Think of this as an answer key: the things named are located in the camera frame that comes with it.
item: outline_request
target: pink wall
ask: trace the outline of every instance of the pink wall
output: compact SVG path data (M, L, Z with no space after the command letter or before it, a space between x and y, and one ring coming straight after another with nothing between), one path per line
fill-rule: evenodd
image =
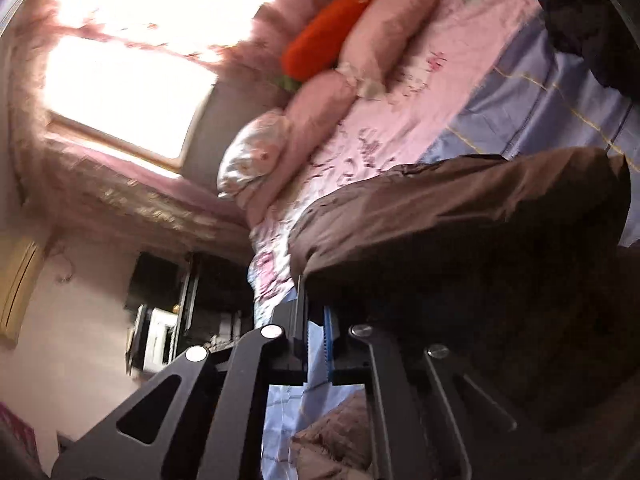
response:
M56 432L77 439L138 385L125 372L123 310L137 254L68 241L73 280L60 257L38 279L15 349L0 347L0 400L34 427L42 468L58 455Z

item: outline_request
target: bed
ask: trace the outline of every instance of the bed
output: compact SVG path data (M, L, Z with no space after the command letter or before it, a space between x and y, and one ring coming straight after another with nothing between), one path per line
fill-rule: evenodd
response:
M295 297L287 237L321 196L396 164L583 145L626 155L632 205L621 244L630 245L640 238L640 108L601 86L583 58L552 47L537 0L441 0L405 50L387 94L355 102L252 230L256 326ZM270 390L266 479L296 478L290 437L358 388L326 380L320 327L310 324L309 341L308 384Z

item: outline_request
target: pink curtain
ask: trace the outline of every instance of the pink curtain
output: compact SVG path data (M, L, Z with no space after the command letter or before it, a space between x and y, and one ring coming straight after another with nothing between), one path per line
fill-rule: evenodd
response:
M274 92L273 84L280 55L330 0L267 0L241 27L220 13L212 23L186 20L184 27L184 14L175 16L166 6L164 14L154 13L161 0L149 7L148 19L128 12L126 0L124 5L101 0L102 6L97 1L25 0L7 29L13 44L11 150L27 206L62 228L128 246L175 254L203 250L248 263L248 229L234 205L180 176L162 175L98 144L49 131L42 101L47 56L65 34L118 41L186 58L219 79L262 88L265 100L282 105L282 92ZM230 4L242 7L243 1Z

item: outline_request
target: dark garment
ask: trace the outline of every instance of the dark garment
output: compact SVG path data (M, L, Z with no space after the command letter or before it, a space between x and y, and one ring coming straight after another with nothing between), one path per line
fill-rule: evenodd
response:
M629 196L625 159L596 148L396 166L309 206L291 272L312 303L449 344L557 428L640 363Z
M640 101L640 48L610 0L539 0L553 46L584 58L598 82Z

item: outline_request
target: brown fabric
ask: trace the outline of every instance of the brown fabric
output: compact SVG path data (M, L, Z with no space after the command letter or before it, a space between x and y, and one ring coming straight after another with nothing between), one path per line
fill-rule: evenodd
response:
M596 148L397 166L303 213L292 275L344 316L448 343L556 429L640 363L629 201L624 158Z
M311 426L295 434L299 480L367 480L371 463L369 415L364 392L356 392Z

